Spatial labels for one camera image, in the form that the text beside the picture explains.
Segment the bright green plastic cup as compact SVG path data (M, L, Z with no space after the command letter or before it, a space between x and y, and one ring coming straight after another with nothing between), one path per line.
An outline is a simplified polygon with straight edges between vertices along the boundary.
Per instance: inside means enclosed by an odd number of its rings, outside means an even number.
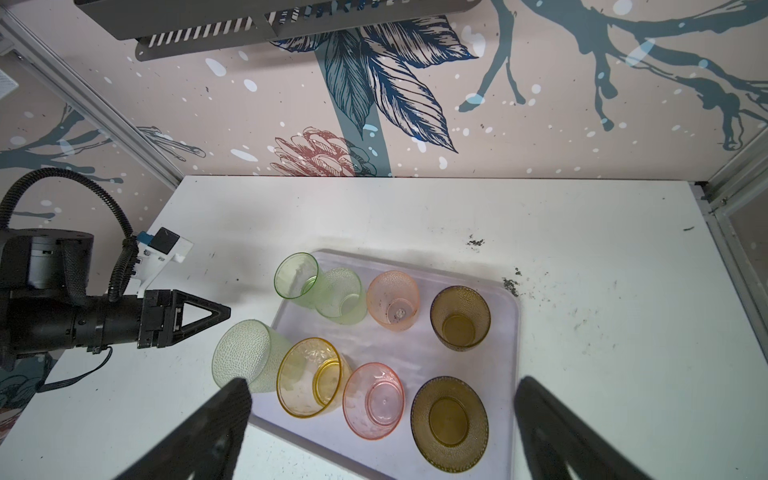
M274 275L273 285L282 299L314 310L322 276L323 271L312 254L297 252L280 263Z

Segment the brown textured cup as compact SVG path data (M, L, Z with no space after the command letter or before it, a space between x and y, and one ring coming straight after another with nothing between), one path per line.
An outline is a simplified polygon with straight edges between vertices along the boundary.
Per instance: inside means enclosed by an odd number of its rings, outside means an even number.
M490 307L482 295L461 285L440 291L432 301L429 316L440 342L458 352L482 343L492 322Z
M412 403L410 423L418 451L443 472L470 470L488 446L486 409L478 394L455 377L435 377L420 387Z

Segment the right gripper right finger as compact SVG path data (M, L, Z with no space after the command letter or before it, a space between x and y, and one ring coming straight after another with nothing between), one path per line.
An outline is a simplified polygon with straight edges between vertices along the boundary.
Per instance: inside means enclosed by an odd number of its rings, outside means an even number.
M648 477L535 378L519 382L513 406L533 479Z

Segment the clear pale plastic cup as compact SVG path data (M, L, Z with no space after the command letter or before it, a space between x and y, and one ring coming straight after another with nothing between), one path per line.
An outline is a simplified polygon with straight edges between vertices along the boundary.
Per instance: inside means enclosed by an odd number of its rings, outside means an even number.
M292 346L261 321L241 321L222 336L214 350L213 380L224 387L235 378L243 378L251 393L274 392L280 365Z

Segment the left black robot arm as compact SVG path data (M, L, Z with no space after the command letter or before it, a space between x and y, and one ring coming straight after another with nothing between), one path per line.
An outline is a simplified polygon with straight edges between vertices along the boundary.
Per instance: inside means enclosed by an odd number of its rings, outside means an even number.
M124 238L108 288L87 293L94 237L62 229L13 229L23 194L46 178L72 180L113 213ZM71 170L43 168L18 179L1 201L1 367L54 350L98 354L116 344L174 346L231 316L229 307L151 284L171 263L183 262L190 241L167 228L135 232L119 204L97 183Z

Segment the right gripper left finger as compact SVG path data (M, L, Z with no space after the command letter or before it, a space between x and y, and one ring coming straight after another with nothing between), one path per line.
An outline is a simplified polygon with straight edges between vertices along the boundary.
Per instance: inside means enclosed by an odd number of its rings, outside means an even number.
M120 479L231 479L252 405L243 378L221 388Z

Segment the yellow plastic cup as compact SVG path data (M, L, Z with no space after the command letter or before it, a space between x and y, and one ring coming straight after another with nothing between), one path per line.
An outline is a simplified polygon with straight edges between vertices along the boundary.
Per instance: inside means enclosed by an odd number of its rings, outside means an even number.
M342 404L352 368L328 340L310 337L293 345L277 374L276 391L283 410L298 419L330 413Z

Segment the pink plastic cup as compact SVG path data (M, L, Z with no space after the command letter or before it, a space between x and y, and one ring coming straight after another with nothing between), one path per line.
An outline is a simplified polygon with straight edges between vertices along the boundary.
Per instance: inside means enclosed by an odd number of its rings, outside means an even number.
M368 313L382 327L402 332L416 322L420 309L420 292L408 274L390 270L378 275L366 294Z
M380 362L357 368L342 400L345 421L364 440L380 440L398 426L405 409L405 388L393 369Z

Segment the pale green plastic cup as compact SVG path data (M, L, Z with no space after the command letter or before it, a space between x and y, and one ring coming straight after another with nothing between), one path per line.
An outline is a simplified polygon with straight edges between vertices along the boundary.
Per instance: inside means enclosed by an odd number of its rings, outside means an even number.
M351 269L335 268L324 272L313 287L315 310L339 325L354 325L367 315L366 290Z

